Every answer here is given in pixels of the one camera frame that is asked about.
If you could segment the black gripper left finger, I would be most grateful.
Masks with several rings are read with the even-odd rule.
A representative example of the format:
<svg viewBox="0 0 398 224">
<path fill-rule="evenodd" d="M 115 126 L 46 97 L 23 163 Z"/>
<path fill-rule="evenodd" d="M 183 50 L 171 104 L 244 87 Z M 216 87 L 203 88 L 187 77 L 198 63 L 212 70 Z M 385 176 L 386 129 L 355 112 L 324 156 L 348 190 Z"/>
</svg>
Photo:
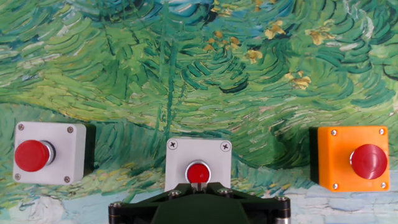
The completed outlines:
<svg viewBox="0 0 398 224">
<path fill-rule="evenodd" d="M 178 184 L 174 189 L 137 203 L 122 201 L 108 205 L 109 224 L 152 223 L 157 209 L 170 200 L 198 192 L 198 184 Z"/>
</svg>

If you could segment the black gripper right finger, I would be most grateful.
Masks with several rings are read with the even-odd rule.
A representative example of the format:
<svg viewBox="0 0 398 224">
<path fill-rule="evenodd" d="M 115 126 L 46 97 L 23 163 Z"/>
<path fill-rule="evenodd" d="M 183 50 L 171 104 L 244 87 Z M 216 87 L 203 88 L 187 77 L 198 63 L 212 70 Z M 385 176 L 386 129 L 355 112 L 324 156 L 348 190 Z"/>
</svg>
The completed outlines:
<svg viewBox="0 0 398 224">
<path fill-rule="evenodd" d="M 285 195 L 261 198 L 224 185 L 200 183 L 199 193 L 206 197 L 200 204 L 216 223 L 290 223 L 291 204 Z"/>
</svg>

